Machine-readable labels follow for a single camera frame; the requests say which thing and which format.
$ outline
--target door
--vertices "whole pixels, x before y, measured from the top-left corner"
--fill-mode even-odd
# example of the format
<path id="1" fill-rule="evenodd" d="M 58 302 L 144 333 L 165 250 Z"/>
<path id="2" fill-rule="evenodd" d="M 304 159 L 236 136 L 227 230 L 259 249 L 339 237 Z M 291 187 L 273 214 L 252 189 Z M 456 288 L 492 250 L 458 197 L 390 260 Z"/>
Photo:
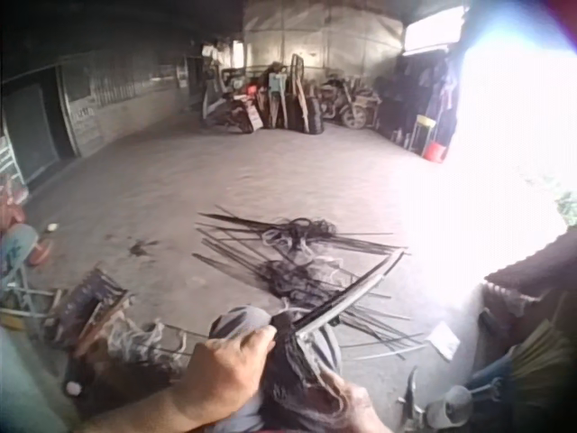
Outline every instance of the door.
<path id="1" fill-rule="evenodd" d="M 16 90 L 4 97 L 3 102 L 6 129 L 24 181 L 28 183 L 58 160 L 41 87 L 34 84 Z"/>

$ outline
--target broom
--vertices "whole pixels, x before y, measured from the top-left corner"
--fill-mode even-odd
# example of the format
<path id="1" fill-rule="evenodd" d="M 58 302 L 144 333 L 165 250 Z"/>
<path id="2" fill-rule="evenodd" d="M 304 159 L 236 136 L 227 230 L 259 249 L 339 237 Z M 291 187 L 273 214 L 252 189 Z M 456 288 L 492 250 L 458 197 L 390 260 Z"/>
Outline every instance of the broom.
<path id="1" fill-rule="evenodd" d="M 573 374 L 573 347 L 545 320 L 522 344 L 511 349 L 511 380 L 515 387 L 516 425 L 535 412 L 554 409 Z"/>

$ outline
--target open doorway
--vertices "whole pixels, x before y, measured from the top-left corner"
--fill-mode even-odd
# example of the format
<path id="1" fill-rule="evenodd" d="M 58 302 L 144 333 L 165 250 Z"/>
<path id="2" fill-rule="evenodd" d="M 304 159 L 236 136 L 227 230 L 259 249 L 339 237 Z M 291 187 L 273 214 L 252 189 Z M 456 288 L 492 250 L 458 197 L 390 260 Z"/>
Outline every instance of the open doorway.
<path id="1" fill-rule="evenodd" d="M 56 68 L 3 84 L 5 128 L 29 189 L 75 157 L 60 106 Z"/>

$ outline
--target motorcycle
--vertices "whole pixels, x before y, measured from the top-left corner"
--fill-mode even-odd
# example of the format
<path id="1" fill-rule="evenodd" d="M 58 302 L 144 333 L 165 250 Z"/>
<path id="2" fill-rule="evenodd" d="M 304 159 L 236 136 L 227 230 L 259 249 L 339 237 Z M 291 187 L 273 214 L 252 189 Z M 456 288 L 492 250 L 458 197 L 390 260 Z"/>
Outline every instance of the motorcycle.
<path id="1" fill-rule="evenodd" d="M 367 124 L 367 112 L 355 102 L 349 83 L 332 76 L 320 87 L 320 103 L 324 119 L 338 120 L 350 129 L 362 129 Z"/>
<path id="2" fill-rule="evenodd" d="M 239 90 L 239 88 L 228 88 L 220 78 L 218 68 L 214 68 L 212 76 L 206 80 L 202 104 L 202 117 L 205 124 L 236 126 L 243 134 L 252 134 L 255 130 L 262 128 L 262 121 L 252 98 L 239 94 Z"/>

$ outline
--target stool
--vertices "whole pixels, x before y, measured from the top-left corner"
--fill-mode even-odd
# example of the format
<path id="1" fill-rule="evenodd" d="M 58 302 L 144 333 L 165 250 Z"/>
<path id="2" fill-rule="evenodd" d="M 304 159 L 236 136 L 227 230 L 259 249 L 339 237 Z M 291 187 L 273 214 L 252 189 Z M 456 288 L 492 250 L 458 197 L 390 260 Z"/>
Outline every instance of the stool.
<path id="1" fill-rule="evenodd" d="M 411 134 L 411 140 L 408 143 L 408 147 L 406 147 L 406 149 L 409 150 L 410 152 L 413 152 L 415 150 L 413 145 L 415 144 L 417 136 L 421 132 L 421 128 L 426 128 L 425 144 L 423 145 L 423 149 L 421 150 L 421 156 L 423 156 L 425 154 L 426 147 L 429 144 L 429 141 L 431 139 L 431 133 L 435 129 L 435 126 L 436 126 L 435 120 L 426 117 L 425 115 L 417 115 L 417 120 L 415 121 L 415 126 L 413 127 L 413 133 Z"/>

